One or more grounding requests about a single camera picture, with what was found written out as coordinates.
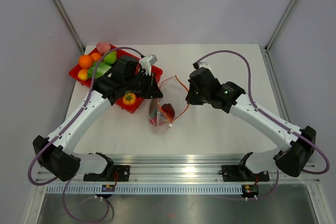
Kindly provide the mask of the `dark green cucumber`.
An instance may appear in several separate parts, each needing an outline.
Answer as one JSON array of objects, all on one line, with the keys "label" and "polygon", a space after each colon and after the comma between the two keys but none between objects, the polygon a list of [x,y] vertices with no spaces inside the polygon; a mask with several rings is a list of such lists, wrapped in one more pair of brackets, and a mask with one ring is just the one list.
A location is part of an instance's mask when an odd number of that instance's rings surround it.
[{"label": "dark green cucumber", "polygon": [[158,111],[158,101],[157,99],[152,99],[149,107],[149,118],[154,120],[157,116]]}]

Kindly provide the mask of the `clear zip bag orange zipper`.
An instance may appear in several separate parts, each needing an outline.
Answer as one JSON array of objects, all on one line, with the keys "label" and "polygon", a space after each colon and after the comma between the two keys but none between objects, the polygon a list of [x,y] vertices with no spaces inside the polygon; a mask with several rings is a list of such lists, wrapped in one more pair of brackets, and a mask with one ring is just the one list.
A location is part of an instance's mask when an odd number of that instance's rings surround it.
[{"label": "clear zip bag orange zipper", "polygon": [[163,80],[159,89],[163,97],[152,99],[149,106],[150,129],[154,134],[167,132],[189,107],[188,88],[177,76]]}]

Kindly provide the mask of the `dark red apple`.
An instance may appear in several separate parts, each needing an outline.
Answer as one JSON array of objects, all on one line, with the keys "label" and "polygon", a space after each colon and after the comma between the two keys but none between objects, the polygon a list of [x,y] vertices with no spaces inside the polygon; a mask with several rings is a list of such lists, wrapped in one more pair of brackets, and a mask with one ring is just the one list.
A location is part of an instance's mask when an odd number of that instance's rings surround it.
[{"label": "dark red apple", "polygon": [[175,110],[170,103],[163,104],[161,109],[170,120],[175,118]]}]

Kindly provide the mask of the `green lettuce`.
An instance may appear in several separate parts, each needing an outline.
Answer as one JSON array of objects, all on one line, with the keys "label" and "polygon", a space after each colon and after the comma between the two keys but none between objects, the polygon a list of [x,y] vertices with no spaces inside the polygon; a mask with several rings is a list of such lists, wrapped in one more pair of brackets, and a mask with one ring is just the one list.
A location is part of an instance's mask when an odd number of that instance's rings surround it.
[{"label": "green lettuce", "polygon": [[[95,67],[97,65],[97,61],[93,63],[93,65],[87,70],[87,77],[88,79],[91,79],[93,76],[93,72],[95,70]],[[101,77],[102,75],[104,75],[110,68],[112,67],[112,65],[102,61],[99,63],[99,65],[97,66],[96,69],[96,73],[95,73],[95,79]]]}]

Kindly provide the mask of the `red bell pepper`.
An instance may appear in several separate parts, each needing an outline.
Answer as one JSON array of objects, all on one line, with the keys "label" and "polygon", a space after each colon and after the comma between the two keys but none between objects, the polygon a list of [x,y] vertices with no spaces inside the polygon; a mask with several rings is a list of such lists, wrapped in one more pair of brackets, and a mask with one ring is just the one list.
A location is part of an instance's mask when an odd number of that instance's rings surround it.
[{"label": "red bell pepper", "polygon": [[171,122],[168,118],[162,116],[156,116],[154,118],[149,118],[149,122],[156,127],[169,127]]}]

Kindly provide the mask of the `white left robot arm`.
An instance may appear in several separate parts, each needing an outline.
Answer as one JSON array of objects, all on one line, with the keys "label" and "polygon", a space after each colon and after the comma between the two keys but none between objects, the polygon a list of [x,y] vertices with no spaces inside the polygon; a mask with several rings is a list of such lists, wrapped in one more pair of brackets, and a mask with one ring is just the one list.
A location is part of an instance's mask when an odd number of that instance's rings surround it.
[{"label": "white left robot arm", "polygon": [[107,181],[113,176],[114,162],[102,153],[76,154],[80,139],[95,120],[118,99],[133,93],[143,99],[162,98],[152,66],[155,55],[137,60],[122,56],[105,74],[91,85],[87,97],[74,113],[47,137],[37,136],[33,141],[36,160],[56,179],[69,181],[75,175],[87,174],[95,181]]}]

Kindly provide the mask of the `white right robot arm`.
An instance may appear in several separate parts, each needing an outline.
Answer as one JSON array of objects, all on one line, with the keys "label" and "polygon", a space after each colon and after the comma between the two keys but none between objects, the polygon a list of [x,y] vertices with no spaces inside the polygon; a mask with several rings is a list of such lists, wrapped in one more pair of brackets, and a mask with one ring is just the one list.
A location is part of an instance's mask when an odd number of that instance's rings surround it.
[{"label": "white right robot arm", "polygon": [[210,104],[250,124],[268,137],[277,148],[261,153],[247,153],[238,164],[239,176],[252,179],[264,171],[280,170],[298,177],[312,156],[312,144],[316,142],[316,131],[310,126],[304,129],[293,125],[269,111],[261,112],[254,107],[249,94],[233,82],[221,84],[207,68],[201,67],[190,75],[186,101],[190,105]]}]

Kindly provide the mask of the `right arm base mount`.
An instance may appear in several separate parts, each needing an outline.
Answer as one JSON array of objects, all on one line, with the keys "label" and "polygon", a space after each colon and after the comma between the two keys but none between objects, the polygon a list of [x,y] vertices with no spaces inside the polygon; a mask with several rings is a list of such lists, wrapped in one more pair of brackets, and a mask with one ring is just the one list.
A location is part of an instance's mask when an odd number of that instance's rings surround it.
[{"label": "right arm base mount", "polygon": [[268,172],[252,173],[245,166],[223,165],[218,171],[224,182],[269,182]]}]

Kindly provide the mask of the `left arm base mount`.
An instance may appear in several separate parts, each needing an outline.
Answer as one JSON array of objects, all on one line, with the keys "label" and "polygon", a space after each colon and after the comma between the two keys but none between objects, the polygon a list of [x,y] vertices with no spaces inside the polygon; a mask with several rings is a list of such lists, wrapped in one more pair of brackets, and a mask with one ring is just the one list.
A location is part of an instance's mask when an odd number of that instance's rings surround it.
[{"label": "left arm base mount", "polygon": [[107,167],[101,174],[85,174],[84,182],[128,182],[130,177],[129,165],[113,165]]}]

